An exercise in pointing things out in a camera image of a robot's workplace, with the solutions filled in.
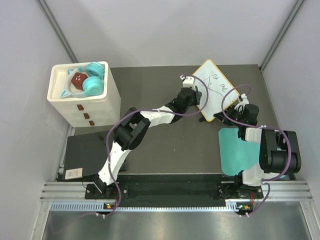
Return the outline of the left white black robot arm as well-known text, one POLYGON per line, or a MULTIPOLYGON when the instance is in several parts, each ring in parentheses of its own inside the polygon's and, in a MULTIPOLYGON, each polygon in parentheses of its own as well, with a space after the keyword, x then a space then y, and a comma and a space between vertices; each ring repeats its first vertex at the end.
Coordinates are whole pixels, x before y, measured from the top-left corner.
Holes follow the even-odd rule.
POLYGON ((195 87, 183 87, 176 98, 164 106, 150 110, 130 108, 106 136, 106 162, 94 180, 96 192, 109 198, 114 191, 121 166, 128 154, 136 149, 149 128, 173 124, 187 116, 187 110, 200 104, 202 93, 195 87))

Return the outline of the aluminium frame rail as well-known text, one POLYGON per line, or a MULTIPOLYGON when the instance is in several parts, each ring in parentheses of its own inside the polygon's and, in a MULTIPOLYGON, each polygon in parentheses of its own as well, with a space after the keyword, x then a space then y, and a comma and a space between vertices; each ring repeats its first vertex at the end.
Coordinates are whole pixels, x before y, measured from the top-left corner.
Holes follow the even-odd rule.
POLYGON ((85 199, 86 186, 90 182, 46 182, 41 201, 80 201, 85 199))

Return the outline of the teal cat ear headphones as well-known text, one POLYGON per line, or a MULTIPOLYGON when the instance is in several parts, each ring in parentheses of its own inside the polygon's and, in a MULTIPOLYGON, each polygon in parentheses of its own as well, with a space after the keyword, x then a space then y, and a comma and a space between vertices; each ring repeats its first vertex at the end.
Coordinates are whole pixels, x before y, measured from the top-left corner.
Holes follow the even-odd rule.
POLYGON ((87 65, 82 65, 71 70, 69 69, 67 70, 67 79, 60 98, 86 98, 100 95, 104 90, 104 76, 105 67, 98 62, 91 62, 87 65), (88 78, 83 82, 83 90, 81 92, 72 92, 71 79, 77 72, 86 74, 88 78))

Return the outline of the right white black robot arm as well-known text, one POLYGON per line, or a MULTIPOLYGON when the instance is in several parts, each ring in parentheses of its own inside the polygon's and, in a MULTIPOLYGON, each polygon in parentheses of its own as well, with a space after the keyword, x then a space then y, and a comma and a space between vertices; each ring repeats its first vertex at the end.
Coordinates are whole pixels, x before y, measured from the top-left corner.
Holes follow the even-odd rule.
POLYGON ((259 146, 258 163, 241 170, 242 178, 233 185, 233 192, 245 198, 252 188, 263 182, 278 180, 284 175, 298 173, 302 166, 297 134, 267 126, 258 127, 259 107, 250 103, 231 105, 214 114, 221 123, 238 128, 237 137, 259 146))

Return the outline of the dark red cube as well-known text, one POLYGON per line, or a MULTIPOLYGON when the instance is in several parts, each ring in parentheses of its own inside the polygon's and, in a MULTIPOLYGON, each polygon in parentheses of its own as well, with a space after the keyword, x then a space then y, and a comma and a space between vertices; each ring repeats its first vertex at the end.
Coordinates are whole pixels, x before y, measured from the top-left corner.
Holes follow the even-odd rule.
POLYGON ((88 78, 85 73, 76 72, 71 78, 72 85, 77 89, 83 91, 83 83, 88 78))

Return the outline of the yellow framed whiteboard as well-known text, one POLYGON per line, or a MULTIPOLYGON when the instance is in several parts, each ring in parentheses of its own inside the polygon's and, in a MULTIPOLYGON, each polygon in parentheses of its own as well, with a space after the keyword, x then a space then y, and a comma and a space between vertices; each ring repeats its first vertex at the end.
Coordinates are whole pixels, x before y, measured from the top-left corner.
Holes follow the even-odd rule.
POLYGON ((202 93, 198 108, 207 122, 213 121, 214 115, 222 111, 221 103, 226 109, 238 100, 239 92, 233 90, 228 93, 234 86, 211 59, 206 60, 193 75, 202 80, 196 79, 194 84, 202 93))

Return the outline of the black box with label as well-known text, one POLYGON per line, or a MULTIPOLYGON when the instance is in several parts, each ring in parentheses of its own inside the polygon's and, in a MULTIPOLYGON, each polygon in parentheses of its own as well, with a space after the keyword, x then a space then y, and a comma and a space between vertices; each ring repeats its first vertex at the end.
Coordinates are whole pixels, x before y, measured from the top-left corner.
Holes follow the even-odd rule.
POLYGON ((114 183, 124 160, 131 152, 109 138, 110 157, 107 155, 106 137, 108 132, 94 132, 70 136, 67 139, 63 180, 88 178, 94 181, 95 177, 107 186, 114 183))

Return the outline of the white drawer unit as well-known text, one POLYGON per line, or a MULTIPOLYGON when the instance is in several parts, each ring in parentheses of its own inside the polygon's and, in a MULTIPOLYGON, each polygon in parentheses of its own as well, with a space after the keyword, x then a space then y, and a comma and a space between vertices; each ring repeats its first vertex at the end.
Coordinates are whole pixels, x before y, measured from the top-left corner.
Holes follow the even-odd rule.
POLYGON ((54 65, 47 100, 74 128, 110 126, 120 119, 121 97, 105 61, 54 65))

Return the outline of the teal cutting board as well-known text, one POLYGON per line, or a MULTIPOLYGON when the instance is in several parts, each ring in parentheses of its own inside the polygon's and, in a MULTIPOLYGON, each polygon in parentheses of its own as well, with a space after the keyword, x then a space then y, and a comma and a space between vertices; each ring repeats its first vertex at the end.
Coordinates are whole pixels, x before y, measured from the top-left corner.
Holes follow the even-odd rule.
POLYGON ((259 162, 259 149, 256 143, 238 138, 237 128, 223 128, 218 133, 222 172, 227 176, 239 176, 259 162))

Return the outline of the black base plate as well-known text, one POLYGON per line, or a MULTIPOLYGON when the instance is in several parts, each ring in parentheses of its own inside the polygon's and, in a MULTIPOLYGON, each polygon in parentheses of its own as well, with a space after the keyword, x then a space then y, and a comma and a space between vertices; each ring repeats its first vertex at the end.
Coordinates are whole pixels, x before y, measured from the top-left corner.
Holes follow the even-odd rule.
POLYGON ((239 176, 217 173, 121 174, 114 184, 100 193, 88 184, 86 200, 118 200, 120 207, 222 207, 225 200, 243 199, 250 203, 261 200, 261 187, 242 185, 239 176))

